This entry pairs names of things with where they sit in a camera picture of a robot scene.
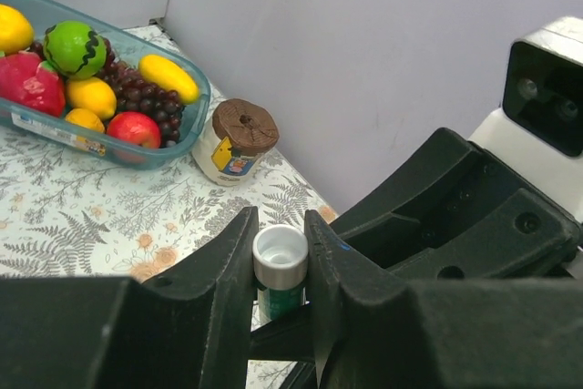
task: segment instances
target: teal plastic tray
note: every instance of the teal plastic tray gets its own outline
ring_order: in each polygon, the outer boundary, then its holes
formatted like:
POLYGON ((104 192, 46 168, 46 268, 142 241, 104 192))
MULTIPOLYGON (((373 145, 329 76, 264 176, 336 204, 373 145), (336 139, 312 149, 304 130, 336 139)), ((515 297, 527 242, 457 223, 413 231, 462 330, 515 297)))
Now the teal plastic tray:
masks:
POLYGON ((30 21, 36 39, 42 40, 45 30, 63 20, 78 20, 92 26, 109 39, 118 56, 132 66, 147 54, 158 54, 184 68, 200 90, 199 100, 186 106, 180 126, 181 141, 172 148, 149 149, 117 140, 105 134, 81 128, 33 109, 17 105, 0 97, 0 124, 6 127, 32 131, 50 141, 96 155, 102 159, 134 169, 156 169, 165 162, 188 153, 204 127, 209 110, 210 84, 198 67, 182 56, 154 46, 114 26, 52 0, 0 0, 0 4, 16 8, 30 21))

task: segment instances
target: brown jar lid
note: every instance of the brown jar lid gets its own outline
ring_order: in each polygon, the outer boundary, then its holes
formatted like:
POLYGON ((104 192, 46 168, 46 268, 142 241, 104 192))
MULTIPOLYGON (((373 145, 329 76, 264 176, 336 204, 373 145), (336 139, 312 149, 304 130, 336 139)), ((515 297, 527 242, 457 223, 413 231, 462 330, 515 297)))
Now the brown jar lid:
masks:
POLYGON ((212 114, 218 138, 229 137, 241 155, 254 157, 267 152, 280 139, 280 132, 265 108, 242 99, 221 102, 212 114))

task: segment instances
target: lemon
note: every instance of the lemon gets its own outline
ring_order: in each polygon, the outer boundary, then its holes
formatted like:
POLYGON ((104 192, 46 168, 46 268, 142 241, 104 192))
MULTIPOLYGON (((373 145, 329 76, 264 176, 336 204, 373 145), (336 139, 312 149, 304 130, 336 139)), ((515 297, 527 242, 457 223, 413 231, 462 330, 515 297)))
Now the lemon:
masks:
POLYGON ((101 122, 101 119, 97 117, 97 114, 85 108, 72 109, 66 114, 65 120, 83 128, 93 129, 102 134, 106 132, 106 127, 103 126, 103 123, 101 122))
POLYGON ((35 30, 23 14, 12 6, 0 4, 0 51, 13 54, 29 47, 35 30))
POLYGON ((118 105, 111 87, 98 77, 67 81, 66 99, 71 107, 88 109, 101 120, 112 118, 118 105))

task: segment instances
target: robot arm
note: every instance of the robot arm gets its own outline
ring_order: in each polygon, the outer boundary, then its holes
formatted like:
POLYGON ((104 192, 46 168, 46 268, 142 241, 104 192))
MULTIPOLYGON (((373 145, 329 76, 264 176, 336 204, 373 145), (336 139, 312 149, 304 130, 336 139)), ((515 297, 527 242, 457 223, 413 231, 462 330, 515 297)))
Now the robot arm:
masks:
POLYGON ((0 386, 242 389, 264 359, 303 362, 288 388, 582 387, 583 285, 542 278, 583 240, 581 23, 513 44, 469 141, 438 129, 330 226, 306 212, 308 305, 250 335, 245 209, 141 285, 1 280, 0 386))

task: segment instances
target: small bottle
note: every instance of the small bottle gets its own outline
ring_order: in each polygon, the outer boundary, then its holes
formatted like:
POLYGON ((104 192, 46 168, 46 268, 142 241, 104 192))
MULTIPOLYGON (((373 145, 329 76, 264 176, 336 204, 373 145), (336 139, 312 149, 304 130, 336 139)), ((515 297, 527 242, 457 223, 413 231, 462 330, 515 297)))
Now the small bottle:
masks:
POLYGON ((271 115, 246 100, 221 102, 192 149, 203 173, 221 186, 251 178, 280 133, 271 115))
POLYGON ((304 280, 308 272, 308 241, 291 225, 272 225, 253 240, 253 269, 261 324, 305 304, 304 280))

